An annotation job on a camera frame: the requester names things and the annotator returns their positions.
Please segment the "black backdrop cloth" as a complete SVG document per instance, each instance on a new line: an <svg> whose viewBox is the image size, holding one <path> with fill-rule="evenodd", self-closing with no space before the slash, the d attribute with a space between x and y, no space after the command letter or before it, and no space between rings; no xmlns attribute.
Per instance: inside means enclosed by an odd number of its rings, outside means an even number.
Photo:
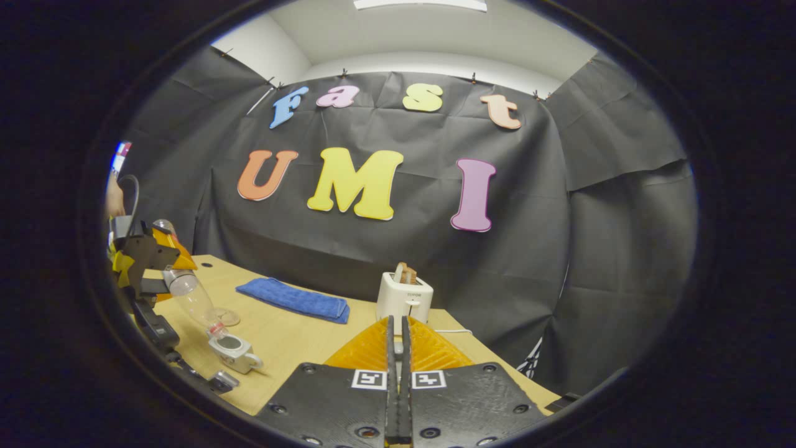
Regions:
<svg viewBox="0 0 796 448"><path fill-rule="evenodd" d="M660 108L597 55L540 101L432 73L272 91L207 49L123 133L139 218L251 271L374 301L406 261L534 381L583 394L659 337L697 235L693 171Z"/></svg>

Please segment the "ceiling light panel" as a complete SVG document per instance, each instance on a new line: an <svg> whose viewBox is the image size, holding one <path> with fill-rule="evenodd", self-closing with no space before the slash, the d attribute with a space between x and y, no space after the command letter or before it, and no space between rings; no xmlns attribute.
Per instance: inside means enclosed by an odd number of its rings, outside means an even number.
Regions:
<svg viewBox="0 0 796 448"><path fill-rule="evenodd" d="M486 0L353 0L356 9L373 9L388 6L444 6L487 12Z"/></svg>

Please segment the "thin white rod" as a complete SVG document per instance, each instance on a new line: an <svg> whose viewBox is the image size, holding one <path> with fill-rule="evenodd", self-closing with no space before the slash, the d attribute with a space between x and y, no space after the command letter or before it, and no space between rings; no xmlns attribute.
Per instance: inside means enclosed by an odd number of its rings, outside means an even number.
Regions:
<svg viewBox="0 0 796 448"><path fill-rule="evenodd" d="M265 93L264 93L264 94L262 94L262 96L260 96L260 97L259 97L259 98L256 100L256 102L255 102L253 105L251 105L251 107L249 108L249 110L247 110L246 116L248 116L249 114L251 114L251 113L252 113L252 112L253 112L253 111L254 111L254 110L257 108L257 106L258 106L259 104L261 104L261 102L267 98L267 96L268 96L268 95L269 95L269 94L270 94L270 93L273 91L273 89L274 89L273 87L270 87L270 88L268 88L268 89L265 91Z"/></svg>

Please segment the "computer monitor screen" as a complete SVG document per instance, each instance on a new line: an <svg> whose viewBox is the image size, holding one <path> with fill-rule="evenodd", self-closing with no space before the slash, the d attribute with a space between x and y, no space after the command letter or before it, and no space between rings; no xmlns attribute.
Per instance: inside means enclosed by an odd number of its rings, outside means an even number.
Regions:
<svg viewBox="0 0 796 448"><path fill-rule="evenodd" d="M127 159L127 154L131 148L131 145L132 142L130 142L129 140L122 140L118 144L111 165L111 175L113 175L114 178L119 177L119 174L123 168L124 161Z"/></svg>

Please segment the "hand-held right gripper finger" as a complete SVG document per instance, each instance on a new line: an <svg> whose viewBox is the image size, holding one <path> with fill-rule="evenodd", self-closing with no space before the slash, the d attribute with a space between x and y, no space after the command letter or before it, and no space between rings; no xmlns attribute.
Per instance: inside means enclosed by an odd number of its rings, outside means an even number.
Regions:
<svg viewBox="0 0 796 448"><path fill-rule="evenodd" d="M394 319L376 323L376 358L383 368L301 363L255 418L304 448L386 448L396 429L398 398Z"/></svg>
<svg viewBox="0 0 796 448"><path fill-rule="evenodd" d="M413 317L401 324L400 417L411 448L493 448L545 419L500 364L473 362Z"/></svg>

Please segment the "blue folded towel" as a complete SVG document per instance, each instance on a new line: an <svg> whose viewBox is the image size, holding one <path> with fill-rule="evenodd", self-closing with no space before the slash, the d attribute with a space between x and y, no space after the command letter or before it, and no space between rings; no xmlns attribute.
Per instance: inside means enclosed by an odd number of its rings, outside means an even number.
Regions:
<svg viewBox="0 0 796 448"><path fill-rule="evenodd" d="M305 317L336 324L347 324L349 320L350 308L346 299L299 289L273 278L253 279L237 286L236 292Z"/></svg>

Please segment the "clear plastic water bottle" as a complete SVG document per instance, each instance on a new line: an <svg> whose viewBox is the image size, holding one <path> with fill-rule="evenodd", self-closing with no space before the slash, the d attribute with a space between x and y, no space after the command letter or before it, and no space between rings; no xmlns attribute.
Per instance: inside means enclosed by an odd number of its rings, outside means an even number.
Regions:
<svg viewBox="0 0 796 448"><path fill-rule="evenodd" d="M157 244L177 250L177 260L161 272L168 293L191 318L201 324L209 338L227 337L227 326L216 316L213 301L195 273L197 264L179 242L174 225L168 220L159 219L153 222L152 230Z"/></svg>

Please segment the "white teacup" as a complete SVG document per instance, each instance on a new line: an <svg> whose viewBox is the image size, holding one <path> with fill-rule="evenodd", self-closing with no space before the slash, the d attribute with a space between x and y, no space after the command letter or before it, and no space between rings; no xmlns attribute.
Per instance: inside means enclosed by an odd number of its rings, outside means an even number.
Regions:
<svg viewBox="0 0 796 448"><path fill-rule="evenodd" d="M246 375L264 366L261 357L254 354L251 344L237 335L210 337L208 345L221 363L241 374Z"/></svg>

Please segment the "white toaster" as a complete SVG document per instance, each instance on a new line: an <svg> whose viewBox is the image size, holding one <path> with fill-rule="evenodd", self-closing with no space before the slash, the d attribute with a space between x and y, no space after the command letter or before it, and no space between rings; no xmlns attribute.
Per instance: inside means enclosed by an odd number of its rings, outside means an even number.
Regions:
<svg viewBox="0 0 796 448"><path fill-rule="evenodd" d="M433 287L420 278L416 278L416 284L406 284L394 280L394 273L384 272L376 299L376 320L392 315L427 324L433 296Z"/></svg>

